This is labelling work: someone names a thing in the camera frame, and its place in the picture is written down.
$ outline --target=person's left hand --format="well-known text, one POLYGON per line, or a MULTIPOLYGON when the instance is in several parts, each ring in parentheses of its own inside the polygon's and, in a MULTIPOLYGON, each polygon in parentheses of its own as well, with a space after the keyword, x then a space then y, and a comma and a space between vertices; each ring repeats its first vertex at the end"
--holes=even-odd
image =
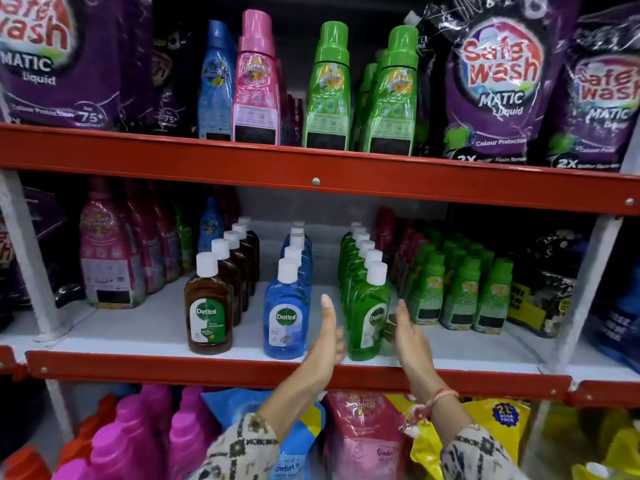
POLYGON ((329 295, 322 295, 322 328, 316 343, 311 347, 302 367, 314 378, 317 392, 324 390, 329 384, 334 366, 338 365, 347 354, 344 343, 344 328, 338 327, 333 302, 329 295))

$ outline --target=hand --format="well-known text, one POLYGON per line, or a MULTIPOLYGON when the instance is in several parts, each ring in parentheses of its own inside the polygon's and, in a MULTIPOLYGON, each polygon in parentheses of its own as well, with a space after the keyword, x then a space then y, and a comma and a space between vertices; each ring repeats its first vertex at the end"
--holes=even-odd
POLYGON ((334 366, 344 359, 347 347, 344 343, 344 329, 338 327, 333 302, 329 295, 322 295, 322 328, 316 343, 311 347, 301 368, 306 368, 315 379, 317 392, 324 390, 333 375, 334 366))
POLYGON ((429 339, 418 325, 411 323, 404 299, 398 301, 396 322, 398 361, 411 383, 413 395, 426 403, 446 386, 433 366, 429 339))

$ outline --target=person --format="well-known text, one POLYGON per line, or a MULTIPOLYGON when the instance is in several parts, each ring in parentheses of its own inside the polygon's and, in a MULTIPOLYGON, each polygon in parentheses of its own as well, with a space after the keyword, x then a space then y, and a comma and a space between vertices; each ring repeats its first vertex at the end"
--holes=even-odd
MULTIPOLYGON (((322 295, 322 327, 304 361, 282 382, 256 413, 246 414, 209 448, 191 480, 267 480, 280 456, 279 444, 295 421, 331 380, 333 368, 346 355, 344 330, 336 323, 333 303, 322 295)), ((446 480, 526 480, 504 447, 473 418, 439 377, 429 340, 409 320, 404 300, 396 308, 393 327, 398 359, 412 394, 430 409, 431 421, 443 444, 442 473, 446 480)))

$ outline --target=blue comfort pouch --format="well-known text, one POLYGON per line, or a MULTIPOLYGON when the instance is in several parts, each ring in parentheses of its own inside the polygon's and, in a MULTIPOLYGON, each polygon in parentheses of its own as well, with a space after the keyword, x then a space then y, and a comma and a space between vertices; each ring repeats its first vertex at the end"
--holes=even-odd
MULTIPOLYGON (((207 407, 226 430, 247 413, 258 411, 272 391, 228 389, 202 395, 207 407)), ((270 480, 310 480, 307 455, 320 431, 324 428, 324 407, 317 401, 295 422, 280 446, 280 459, 271 472, 270 480)))

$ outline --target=sleeve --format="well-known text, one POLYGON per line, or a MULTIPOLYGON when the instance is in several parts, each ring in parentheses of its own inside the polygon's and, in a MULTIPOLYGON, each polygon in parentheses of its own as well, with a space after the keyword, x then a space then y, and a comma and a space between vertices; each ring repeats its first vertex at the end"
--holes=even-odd
POLYGON ((246 414, 211 444, 189 480, 267 480, 279 457, 271 427, 257 414, 246 414))
POLYGON ((504 446, 477 424, 442 449, 440 462, 445 480, 527 480, 504 446))

